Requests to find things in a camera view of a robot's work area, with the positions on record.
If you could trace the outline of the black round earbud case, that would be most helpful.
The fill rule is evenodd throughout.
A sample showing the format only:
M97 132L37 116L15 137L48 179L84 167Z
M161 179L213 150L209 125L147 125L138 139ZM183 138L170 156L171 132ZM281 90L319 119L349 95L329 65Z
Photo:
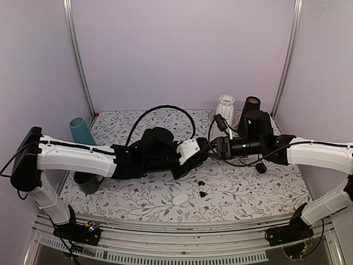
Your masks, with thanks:
M255 168L256 168L257 172L260 174L266 173L266 171L267 171L267 168L263 163L257 163L255 165Z

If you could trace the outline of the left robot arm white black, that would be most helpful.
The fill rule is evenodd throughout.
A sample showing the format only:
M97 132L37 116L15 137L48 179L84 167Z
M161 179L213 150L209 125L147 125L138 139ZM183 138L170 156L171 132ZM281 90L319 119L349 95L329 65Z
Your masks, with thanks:
M71 240L82 235L74 213L59 198L45 176L45 170L57 169L89 173L111 179L138 179L154 172L171 172L179 179L207 159L207 140L174 140L165 128L147 129L130 146L92 146L60 141L33 127L9 160L13 165L11 185L28 193L61 231Z

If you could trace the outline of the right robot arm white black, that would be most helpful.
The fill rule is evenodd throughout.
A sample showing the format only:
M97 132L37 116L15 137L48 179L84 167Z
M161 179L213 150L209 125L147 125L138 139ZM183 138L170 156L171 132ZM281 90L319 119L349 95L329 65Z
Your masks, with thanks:
M298 240L320 219L352 206L352 144L307 140L294 135L275 135L268 113L261 110L247 112L243 120L245 131L233 137L235 131L220 114L212 124L226 134L208 142L211 152L225 163L235 157L258 155L278 165L306 165L345 173L347 179L318 199L301 205L285 229L285 236Z

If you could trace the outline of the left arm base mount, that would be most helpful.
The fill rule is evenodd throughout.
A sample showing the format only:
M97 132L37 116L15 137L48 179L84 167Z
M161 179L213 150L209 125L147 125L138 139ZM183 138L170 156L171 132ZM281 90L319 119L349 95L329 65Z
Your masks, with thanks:
M97 246L100 237L100 228L91 228L91 226L67 223L64 225L53 224L54 235L69 242L82 243L85 245Z

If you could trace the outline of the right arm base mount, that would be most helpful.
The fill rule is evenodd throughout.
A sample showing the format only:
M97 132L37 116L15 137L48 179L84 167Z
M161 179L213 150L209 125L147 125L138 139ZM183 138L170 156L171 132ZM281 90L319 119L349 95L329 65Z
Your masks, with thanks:
M303 209L307 204L304 203L298 207L288 225L274 226L265 231L265 239L270 246L308 239L314 235L311 225L307 225L301 219Z

